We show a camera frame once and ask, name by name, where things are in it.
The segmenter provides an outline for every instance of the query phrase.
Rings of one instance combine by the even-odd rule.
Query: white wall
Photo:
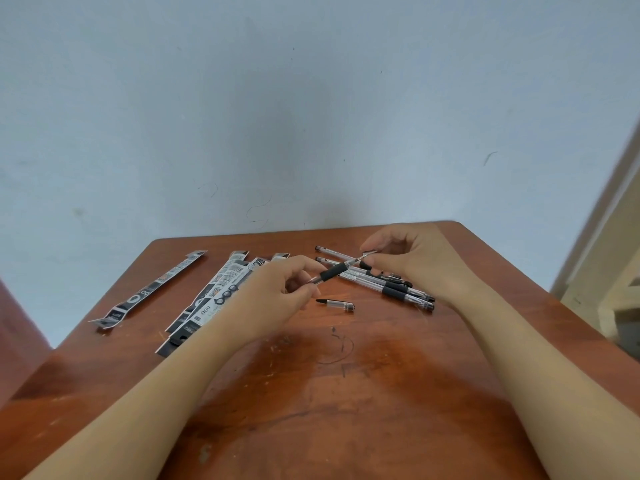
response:
[[[54,346],[158,237],[457,219],[549,287],[640,113],[638,0],[0,7],[0,274]]]

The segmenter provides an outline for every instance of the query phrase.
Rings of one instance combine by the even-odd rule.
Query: wooden table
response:
[[[556,348],[640,413],[640,366],[465,227],[438,224],[475,272]],[[126,270],[0,411],[3,478],[18,479],[162,359],[164,329],[231,250],[356,255],[374,227],[161,239]],[[197,249],[209,252],[111,333],[87,321]],[[546,478],[459,316],[430,315],[336,279],[279,334],[238,352],[185,427],[162,478]],[[168,391],[168,394],[179,391]]]

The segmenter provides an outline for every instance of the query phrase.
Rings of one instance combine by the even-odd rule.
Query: person's left arm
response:
[[[155,479],[217,371],[319,295],[307,271],[324,270],[305,256],[261,266],[213,320],[25,478]]]

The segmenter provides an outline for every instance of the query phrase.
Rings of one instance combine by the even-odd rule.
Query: person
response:
[[[552,479],[640,479],[640,419],[560,354],[480,280],[434,224],[382,228],[364,261],[460,314],[500,379]],[[213,376],[311,297],[304,256],[262,266],[216,316],[26,478],[154,479]]]

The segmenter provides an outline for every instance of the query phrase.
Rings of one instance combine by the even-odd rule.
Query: pen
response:
[[[375,253],[375,251],[368,251],[362,254],[362,256],[360,256],[359,258],[351,258],[345,262],[341,262],[340,264],[336,264],[335,266],[331,266],[329,269],[327,269],[326,271],[323,271],[322,273],[318,274],[318,276],[316,276],[315,278],[311,278],[308,283],[311,284],[318,284],[321,283],[323,281],[327,281],[330,280],[331,278],[333,278],[334,276],[338,276],[340,273],[343,273],[345,271],[347,271],[349,269],[349,266],[354,265],[357,261],[363,259],[365,256],[368,256],[370,254]]]
[[[332,261],[331,259],[323,258],[323,257],[320,257],[320,256],[316,257],[316,261],[321,262],[322,264],[331,264],[331,265],[338,264],[337,261]],[[379,280],[378,283],[381,284],[381,285],[384,284],[384,283],[380,283],[380,281],[389,283],[389,286],[391,288],[396,288],[397,290],[400,290],[400,291],[403,291],[403,292],[405,292],[404,291],[405,287],[408,288],[408,289],[412,289],[413,288],[412,282],[405,281],[405,280],[400,280],[398,278],[393,278],[391,276],[386,276],[384,274],[372,274],[370,271],[365,271],[364,269],[360,269],[359,267],[356,267],[356,266],[351,266],[349,268],[349,271],[355,271],[356,273],[359,273],[359,274],[361,274],[363,276],[366,276],[368,278],[375,278],[375,280]],[[412,294],[414,296],[418,296],[418,297],[423,298],[423,299],[425,299],[427,301],[435,301],[435,298],[433,298],[432,296],[428,295],[424,291],[412,290],[412,291],[409,291],[409,294]]]
[[[344,308],[348,312],[352,312],[356,309],[356,306],[350,301],[340,301],[337,299],[316,299],[318,303],[324,303],[326,306],[335,306],[337,308]]]
[[[352,281],[354,283],[357,283],[366,288],[379,291],[382,294],[385,294],[392,298],[399,299],[400,301],[404,301],[406,303],[412,303],[425,310],[432,311],[435,308],[434,304],[430,301],[423,300],[422,298],[418,298],[417,296],[413,296],[407,293],[402,293],[402,291],[394,290],[393,288],[389,288],[388,286],[382,286],[377,283],[372,283],[370,281],[367,281],[363,277],[361,277],[361,275],[359,275],[358,273],[347,271],[347,272],[341,273],[340,277],[346,280]]]
[[[351,256],[348,256],[347,254],[342,254],[342,253],[339,253],[338,251],[332,251],[331,249],[327,249],[322,246],[316,246],[316,251],[318,251],[319,253],[329,254],[329,256],[340,258],[343,261],[350,261],[353,259]],[[363,269],[368,269],[368,270],[371,269],[371,266],[363,262],[359,263],[359,266]]]

